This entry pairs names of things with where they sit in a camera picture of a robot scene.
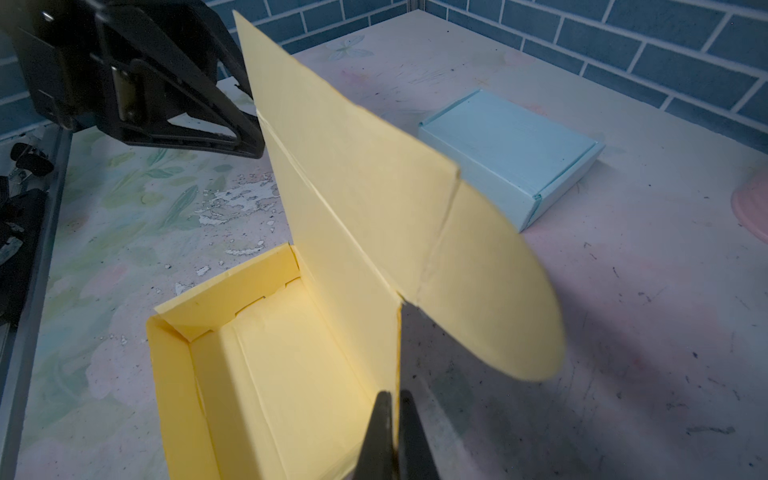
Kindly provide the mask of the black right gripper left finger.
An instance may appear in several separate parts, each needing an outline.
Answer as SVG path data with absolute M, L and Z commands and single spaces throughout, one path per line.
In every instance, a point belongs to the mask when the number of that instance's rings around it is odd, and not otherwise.
M 394 475 L 392 397 L 380 391 L 362 443 L 353 480 L 391 480 Z

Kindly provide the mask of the light blue paper box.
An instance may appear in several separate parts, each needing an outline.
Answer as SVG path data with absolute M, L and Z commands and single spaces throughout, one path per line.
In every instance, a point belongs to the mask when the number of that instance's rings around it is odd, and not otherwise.
M 454 160 L 461 177 L 519 230 L 589 171 L 604 144 L 484 90 L 423 120 L 418 138 Z

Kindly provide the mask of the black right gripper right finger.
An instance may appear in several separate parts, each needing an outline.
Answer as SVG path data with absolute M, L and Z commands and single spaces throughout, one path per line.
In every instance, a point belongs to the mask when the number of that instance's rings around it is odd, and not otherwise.
M 398 475 L 401 480 L 439 480 L 413 395 L 400 392 Z

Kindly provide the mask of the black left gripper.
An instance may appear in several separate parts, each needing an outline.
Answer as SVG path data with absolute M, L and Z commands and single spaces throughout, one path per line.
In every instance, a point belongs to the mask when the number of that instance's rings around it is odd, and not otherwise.
M 243 54 L 202 1 L 4 1 L 35 110 L 129 145 L 258 159 L 258 119 L 217 86 L 218 66 L 251 92 Z

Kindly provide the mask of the yellow paper box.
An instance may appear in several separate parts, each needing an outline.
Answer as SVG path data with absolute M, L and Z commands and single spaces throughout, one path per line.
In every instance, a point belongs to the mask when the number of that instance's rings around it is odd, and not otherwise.
M 289 243 L 148 320 L 174 479 L 353 476 L 377 394 L 399 478 L 402 310 L 488 366 L 558 372 L 555 292 L 523 237 L 458 165 L 345 98 L 236 20 Z

